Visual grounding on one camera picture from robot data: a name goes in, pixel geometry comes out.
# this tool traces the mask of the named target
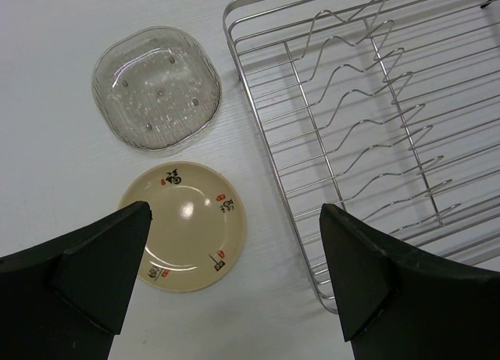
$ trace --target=round plate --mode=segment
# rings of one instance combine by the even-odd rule
[[[229,182],[206,166],[172,162],[138,177],[120,208],[147,201],[152,210],[138,276],[152,286],[193,291],[215,283],[245,243],[243,204]]]

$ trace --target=white table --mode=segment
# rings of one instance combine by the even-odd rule
[[[321,308],[309,286],[238,82],[222,31],[229,1],[0,0],[0,253],[108,215],[132,180],[153,166],[199,162],[240,194],[245,250],[225,278],[196,293],[171,294],[138,281],[109,358],[350,359],[338,317]],[[91,95],[104,50],[155,25],[198,39],[223,81],[209,134],[177,155],[121,143]]]

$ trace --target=metal wire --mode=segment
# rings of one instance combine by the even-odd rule
[[[275,0],[230,21],[261,1],[232,2],[224,31],[323,306],[325,201],[442,257],[500,256],[498,0]]]

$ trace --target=yellow plate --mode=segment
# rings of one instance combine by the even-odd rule
[[[138,276],[170,291],[215,283],[234,265],[245,243],[243,204],[229,182],[206,166],[171,162],[138,177],[120,208],[141,200],[152,224]]]

